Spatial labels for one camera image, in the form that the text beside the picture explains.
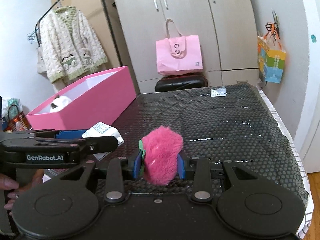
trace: sticker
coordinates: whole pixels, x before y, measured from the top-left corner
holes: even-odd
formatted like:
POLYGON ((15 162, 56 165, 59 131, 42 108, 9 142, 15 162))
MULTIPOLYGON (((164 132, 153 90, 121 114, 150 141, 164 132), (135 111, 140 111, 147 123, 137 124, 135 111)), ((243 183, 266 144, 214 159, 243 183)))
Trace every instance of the sticker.
POLYGON ((312 35, 311 35, 311 40, 312 40, 312 43, 316 43, 316 42, 317 42, 316 36, 314 36, 314 35, 312 34, 312 35))
POLYGON ((220 88, 211 90, 211 97, 225 97, 226 95, 227 93, 226 93, 225 87, 220 87, 220 88))
MULTIPOLYGON (((100 136, 114 136, 118 140, 118 146, 122 145, 124 143, 123 138, 121 137, 118 130, 110 125, 107 125, 103 122, 98 122, 93 127, 91 127, 89 130, 87 130, 83 135, 82 138, 88 138, 88 137, 100 137, 100 136)), ((96 153, 94 156, 98 161, 102 160, 105 156, 110 154, 111 152, 107 153, 96 153)))

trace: white plush toy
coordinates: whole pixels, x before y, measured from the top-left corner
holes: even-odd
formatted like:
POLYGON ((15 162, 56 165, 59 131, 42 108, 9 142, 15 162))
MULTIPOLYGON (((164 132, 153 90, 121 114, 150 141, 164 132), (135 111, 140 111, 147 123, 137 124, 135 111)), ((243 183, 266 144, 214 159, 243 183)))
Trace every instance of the white plush toy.
POLYGON ((57 95, 55 100, 50 105, 50 113, 58 112, 67 105, 69 105, 72 102, 72 100, 65 96, 59 96, 57 95))

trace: blue gripper pad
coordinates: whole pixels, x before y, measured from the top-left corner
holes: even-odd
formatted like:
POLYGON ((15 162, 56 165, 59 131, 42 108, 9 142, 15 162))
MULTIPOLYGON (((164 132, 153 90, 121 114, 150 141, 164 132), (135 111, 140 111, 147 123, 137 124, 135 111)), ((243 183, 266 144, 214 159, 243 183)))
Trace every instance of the blue gripper pad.
POLYGON ((142 157, 142 150, 140 150, 137 158, 134 161, 133 167, 133 178, 136 179, 139 176, 139 172, 141 169, 141 157, 142 157))
POLYGON ((78 139, 82 138, 82 135, 87 130, 65 130, 56 135, 56 139, 78 139))
POLYGON ((177 165, 178 165, 178 174, 180 179, 185 178, 185 169, 184 169, 184 164, 183 164, 183 159, 180 154, 177 156, 177 165))

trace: fabric bag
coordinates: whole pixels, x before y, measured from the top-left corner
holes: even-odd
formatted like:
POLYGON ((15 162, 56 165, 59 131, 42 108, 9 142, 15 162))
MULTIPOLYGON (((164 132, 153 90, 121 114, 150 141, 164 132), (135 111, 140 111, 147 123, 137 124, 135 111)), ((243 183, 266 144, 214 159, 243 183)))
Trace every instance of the fabric bag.
POLYGON ((263 82, 280 83, 286 51, 280 43, 274 24, 271 25, 271 32, 268 32, 264 37, 258 37, 260 79, 263 82))
POLYGON ((47 70, 45 68, 45 64, 44 64, 44 60, 43 60, 43 51, 42 51, 41 44, 38 48, 36 48, 36 51, 38 54, 37 71, 39 74, 44 74, 47 72, 47 70))
POLYGON ((167 75, 184 75, 190 72, 199 72, 203 69, 200 41, 198 35, 171 38, 168 23, 173 22, 167 19, 165 23, 166 38, 156 41, 157 69, 158 73, 167 75))

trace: pink fuzzy toy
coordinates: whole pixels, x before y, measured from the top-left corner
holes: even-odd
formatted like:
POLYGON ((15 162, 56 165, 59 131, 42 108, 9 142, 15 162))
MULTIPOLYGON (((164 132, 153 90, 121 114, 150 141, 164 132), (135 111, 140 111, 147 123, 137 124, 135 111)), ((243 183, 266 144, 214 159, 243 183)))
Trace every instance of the pink fuzzy toy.
POLYGON ((142 138, 146 150, 144 178, 154 185, 168 185, 177 173, 177 155, 183 148, 182 136, 160 126, 142 138))

